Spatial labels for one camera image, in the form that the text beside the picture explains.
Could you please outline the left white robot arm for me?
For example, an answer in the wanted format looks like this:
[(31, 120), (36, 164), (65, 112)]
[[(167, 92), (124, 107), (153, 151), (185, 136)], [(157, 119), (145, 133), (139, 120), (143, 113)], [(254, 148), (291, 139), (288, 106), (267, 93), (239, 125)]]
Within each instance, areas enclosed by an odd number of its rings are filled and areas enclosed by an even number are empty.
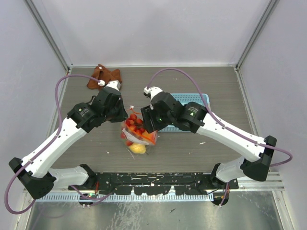
[(33, 153), (13, 158), (9, 166), (33, 199), (40, 199), (55, 188), (80, 185), (95, 187), (96, 173), (86, 164), (75, 168), (53, 169), (54, 162), (77, 140), (104, 122), (117, 123), (128, 117), (119, 90), (106, 86), (88, 103), (76, 104), (62, 125)]

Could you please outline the red strawberry bunch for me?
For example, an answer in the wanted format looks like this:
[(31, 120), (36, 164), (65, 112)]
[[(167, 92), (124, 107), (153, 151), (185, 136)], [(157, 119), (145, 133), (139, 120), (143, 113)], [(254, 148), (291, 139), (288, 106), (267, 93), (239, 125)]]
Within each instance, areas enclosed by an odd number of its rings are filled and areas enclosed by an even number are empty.
[(128, 118), (121, 122), (121, 138), (133, 143), (149, 145), (149, 143), (142, 138), (142, 133), (145, 131), (143, 128), (143, 120), (139, 113), (130, 113)]

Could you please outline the clear zip top bag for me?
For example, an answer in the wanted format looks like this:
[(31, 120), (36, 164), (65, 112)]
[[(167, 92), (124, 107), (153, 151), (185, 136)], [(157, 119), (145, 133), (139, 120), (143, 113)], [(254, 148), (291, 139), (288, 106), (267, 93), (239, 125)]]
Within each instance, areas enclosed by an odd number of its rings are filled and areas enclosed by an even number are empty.
[(145, 130), (141, 113), (136, 112), (133, 105), (127, 112), (128, 118), (121, 122), (120, 138), (132, 153), (146, 154), (146, 147), (156, 144), (158, 132), (149, 133)]

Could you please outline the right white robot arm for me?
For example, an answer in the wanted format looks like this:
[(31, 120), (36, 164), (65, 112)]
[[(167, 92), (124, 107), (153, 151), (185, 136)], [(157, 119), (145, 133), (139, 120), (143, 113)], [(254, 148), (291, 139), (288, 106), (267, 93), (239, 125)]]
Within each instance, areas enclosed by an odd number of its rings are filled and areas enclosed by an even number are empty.
[(172, 125), (181, 131), (210, 137), (241, 155), (236, 160), (214, 166), (210, 175), (214, 188), (224, 188), (231, 180), (244, 176), (260, 182), (267, 179), (276, 138), (249, 134), (210, 114), (203, 105), (182, 104), (158, 87), (145, 88), (144, 95), (150, 98), (150, 104), (141, 109), (143, 128), (148, 133)]

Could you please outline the orange pink peach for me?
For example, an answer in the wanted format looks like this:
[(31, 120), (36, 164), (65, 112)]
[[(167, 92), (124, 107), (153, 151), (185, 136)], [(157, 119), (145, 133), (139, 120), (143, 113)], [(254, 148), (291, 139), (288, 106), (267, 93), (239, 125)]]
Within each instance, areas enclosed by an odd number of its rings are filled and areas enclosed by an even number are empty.
[(142, 138), (146, 140), (149, 144), (155, 145), (158, 137), (158, 132), (154, 131), (152, 133), (148, 133), (147, 131), (144, 131), (142, 133)]

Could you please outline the yellow apple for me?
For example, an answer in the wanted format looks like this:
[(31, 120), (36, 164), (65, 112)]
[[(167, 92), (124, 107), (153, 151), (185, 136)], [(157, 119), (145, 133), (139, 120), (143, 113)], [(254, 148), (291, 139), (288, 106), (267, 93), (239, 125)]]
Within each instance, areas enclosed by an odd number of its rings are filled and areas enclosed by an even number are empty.
[(146, 146), (139, 143), (133, 143), (129, 146), (129, 149), (134, 154), (145, 154), (146, 153)]

